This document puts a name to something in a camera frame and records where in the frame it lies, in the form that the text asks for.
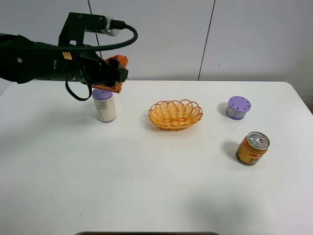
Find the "can lid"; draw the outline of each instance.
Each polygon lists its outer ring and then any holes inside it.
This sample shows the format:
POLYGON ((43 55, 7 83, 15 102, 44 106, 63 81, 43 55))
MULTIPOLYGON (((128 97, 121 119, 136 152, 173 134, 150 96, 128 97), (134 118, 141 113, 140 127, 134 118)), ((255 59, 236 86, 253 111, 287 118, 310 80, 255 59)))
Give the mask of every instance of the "can lid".
POLYGON ((251 109, 250 101, 242 96, 233 96, 229 99, 228 105, 233 110, 242 113, 246 113, 251 109))
POLYGON ((94 99, 101 99, 101 100, 105 100, 105 99, 109 99, 113 96, 113 92, 110 91, 105 91, 105 90, 101 90, 101 89, 97 89, 95 88, 92 91, 92 97, 94 99))
POLYGON ((267 149, 269 147, 269 139, 266 135, 260 132, 251 132, 248 134, 247 139, 249 143, 258 149, 267 149))

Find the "cable connector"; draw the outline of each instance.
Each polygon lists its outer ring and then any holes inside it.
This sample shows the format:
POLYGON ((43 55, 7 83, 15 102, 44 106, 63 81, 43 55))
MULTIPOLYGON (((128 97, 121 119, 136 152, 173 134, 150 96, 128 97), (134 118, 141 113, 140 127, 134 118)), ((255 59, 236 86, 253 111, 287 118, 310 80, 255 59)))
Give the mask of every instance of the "cable connector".
POLYGON ((124 21, 111 20, 110 29, 125 29, 126 23, 124 21))

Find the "gold can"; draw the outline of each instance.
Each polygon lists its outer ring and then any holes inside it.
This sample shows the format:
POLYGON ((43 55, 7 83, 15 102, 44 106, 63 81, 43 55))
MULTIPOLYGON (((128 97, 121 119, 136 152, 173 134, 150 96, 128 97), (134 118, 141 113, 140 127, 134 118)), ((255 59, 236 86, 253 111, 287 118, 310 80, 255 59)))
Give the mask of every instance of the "gold can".
POLYGON ((243 165, 255 165, 267 152, 269 139, 260 132, 249 133, 238 147, 236 157, 243 165))

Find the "purple container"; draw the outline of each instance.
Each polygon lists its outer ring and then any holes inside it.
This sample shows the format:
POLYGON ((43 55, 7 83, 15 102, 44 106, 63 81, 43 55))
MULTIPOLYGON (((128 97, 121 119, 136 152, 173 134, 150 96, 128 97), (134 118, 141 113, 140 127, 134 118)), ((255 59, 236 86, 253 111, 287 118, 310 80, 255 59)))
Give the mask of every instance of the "purple container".
POLYGON ((241 120, 246 113, 251 109, 251 103, 244 97, 233 96, 228 101, 226 114, 234 120, 241 120))
POLYGON ((92 98, 101 122, 108 123, 116 118, 113 92, 94 89, 92 98))

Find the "purple lid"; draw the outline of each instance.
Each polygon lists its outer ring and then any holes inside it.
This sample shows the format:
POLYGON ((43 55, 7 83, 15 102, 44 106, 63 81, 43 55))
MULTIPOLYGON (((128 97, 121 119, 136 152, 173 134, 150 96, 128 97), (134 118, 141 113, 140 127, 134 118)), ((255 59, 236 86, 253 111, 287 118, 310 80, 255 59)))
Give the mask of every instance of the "purple lid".
POLYGON ((228 101, 229 107, 233 108, 237 112, 248 112, 251 109, 251 103, 244 97, 233 96, 228 101))
POLYGON ((100 90, 95 88, 92 92, 92 98, 94 99, 109 99, 113 96, 113 92, 100 90))

